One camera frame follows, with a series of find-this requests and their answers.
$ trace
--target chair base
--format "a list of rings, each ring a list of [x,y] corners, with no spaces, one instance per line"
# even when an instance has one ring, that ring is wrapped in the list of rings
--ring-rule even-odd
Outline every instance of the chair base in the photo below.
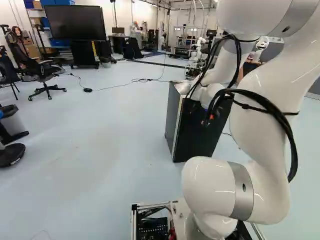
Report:
[[[43,87],[42,87],[42,88],[36,88],[36,89],[34,90],[35,93],[32,94],[32,95],[30,95],[30,96],[28,97],[28,100],[29,100],[29,101],[32,101],[32,100],[33,100],[32,98],[33,98],[34,96],[37,96],[37,95],[39,95],[39,94],[41,94],[41,93],[43,93],[43,92],[46,92],[46,94],[48,95],[48,99],[51,100],[52,97],[51,97],[51,95],[50,95],[49,90],[61,90],[61,91],[64,91],[64,92],[67,91],[67,89],[64,88],[64,87],[63,87],[63,88],[59,88],[58,85],[47,86],[46,83],[43,83]]]
[[[14,143],[0,150],[0,168],[10,167],[20,161],[26,151],[26,146]]]

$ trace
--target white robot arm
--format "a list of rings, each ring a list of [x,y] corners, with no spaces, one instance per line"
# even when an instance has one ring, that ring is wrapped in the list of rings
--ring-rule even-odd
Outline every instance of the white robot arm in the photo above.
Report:
[[[219,1],[218,25],[238,39],[284,38],[280,55],[246,75],[238,89],[264,96],[283,113],[299,112],[305,94],[320,75],[319,2]],[[208,104],[205,99],[208,102],[219,90],[216,84],[229,82],[235,73],[237,56],[228,51],[226,45],[227,42],[214,69],[208,71],[202,79],[202,87],[192,96],[202,105]],[[249,52],[242,53],[243,64]],[[236,94],[234,99],[263,109],[245,96]],[[286,118],[291,122],[295,117]],[[237,220],[276,224],[290,209],[286,135],[279,123],[270,114],[243,109],[236,104],[232,105],[229,119],[234,140],[252,160],[241,165],[198,156],[190,159],[182,171],[184,198],[197,226],[211,239],[227,237],[235,229]]]

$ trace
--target mannequin head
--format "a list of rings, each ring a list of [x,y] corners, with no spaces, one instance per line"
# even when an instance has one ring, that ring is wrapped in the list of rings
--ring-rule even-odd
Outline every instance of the mannequin head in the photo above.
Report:
[[[21,37],[21,29],[18,26],[13,26],[12,28],[12,32],[17,36],[17,37]]]

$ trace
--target black bag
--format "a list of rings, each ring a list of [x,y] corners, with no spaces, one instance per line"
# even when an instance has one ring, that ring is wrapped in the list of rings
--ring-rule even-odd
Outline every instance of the black bag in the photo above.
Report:
[[[139,49],[138,41],[134,37],[130,37],[128,40],[123,39],[122,47],[125,59],[142,59],[144,57]]]

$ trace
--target television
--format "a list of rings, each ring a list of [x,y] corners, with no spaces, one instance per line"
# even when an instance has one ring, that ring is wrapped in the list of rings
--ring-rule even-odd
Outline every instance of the television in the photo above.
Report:
[[[54,39],[105,41],[102,8],[89,5],[44,6]]]

